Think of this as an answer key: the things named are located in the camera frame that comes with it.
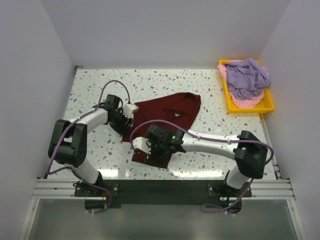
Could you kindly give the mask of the dark red t shirt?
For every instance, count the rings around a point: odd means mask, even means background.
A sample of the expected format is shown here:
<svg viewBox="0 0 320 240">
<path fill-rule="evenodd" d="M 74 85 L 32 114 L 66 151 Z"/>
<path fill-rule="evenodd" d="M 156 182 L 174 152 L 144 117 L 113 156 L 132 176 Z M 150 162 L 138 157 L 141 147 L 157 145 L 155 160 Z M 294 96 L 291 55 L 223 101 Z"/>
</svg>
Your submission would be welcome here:
<svg viewBox="0 0 320 240">
<path fill-rule="evenodd" d="M 201 108 L 201 96 L 190 92 L 180 92 L 136 102 L 138 111 L 133 115 L 133 126 L 122 137 L 130 142 L 130 135 L 140 124 L 151 120 L 164 120 L 184 129 L 190 129 Z"/>
</svg>

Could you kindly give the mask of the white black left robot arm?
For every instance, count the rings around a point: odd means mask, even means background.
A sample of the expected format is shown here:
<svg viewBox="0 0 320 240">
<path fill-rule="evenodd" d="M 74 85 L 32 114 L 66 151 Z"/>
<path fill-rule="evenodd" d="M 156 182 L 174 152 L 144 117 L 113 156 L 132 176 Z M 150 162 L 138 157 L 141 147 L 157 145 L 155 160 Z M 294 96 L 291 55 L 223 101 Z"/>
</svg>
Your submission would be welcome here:
<svg viewBox="0 0 320 240">
<path fill-rule="evenodd" d="M 51 162 L 69 170 L 78 182 L 74 184 L 77 197 L 103 197 L 111 194 L 104 185 L 102 174 L 87 158 L 88 134 L 102 125 L 109 125 L 120 136 L 128 133 L 134 123 L 138 106 L 124 104 L 116 95 L 109 94 L 105 101 L 94 105 L 92 110 L 71 120 L 59 119 L 54 125 L 48 148 Z"/>
</svg>

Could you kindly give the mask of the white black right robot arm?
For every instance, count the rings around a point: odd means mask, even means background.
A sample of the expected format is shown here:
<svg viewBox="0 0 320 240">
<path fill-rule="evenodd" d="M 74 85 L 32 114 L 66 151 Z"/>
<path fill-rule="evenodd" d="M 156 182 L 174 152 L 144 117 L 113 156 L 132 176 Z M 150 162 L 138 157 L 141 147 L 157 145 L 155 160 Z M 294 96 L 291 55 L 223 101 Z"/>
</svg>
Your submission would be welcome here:
<svg viewBox="0 0 320 240">
<path fill-rule="evenodd" d="M 177 152 L 207 153 L 234 160 L 235 166 L 224 180 L 208 187 L 214 196 L 224 198 L 239 196 L 250 179 L 262 179 L 268 155 L 267 146 L 246 130 L 239 135 L 209 135 L 180 127 L 169 131 L 153 124 L 135 146 L 146 153 L 146 163 L 168 160 Z"/>
</svg>

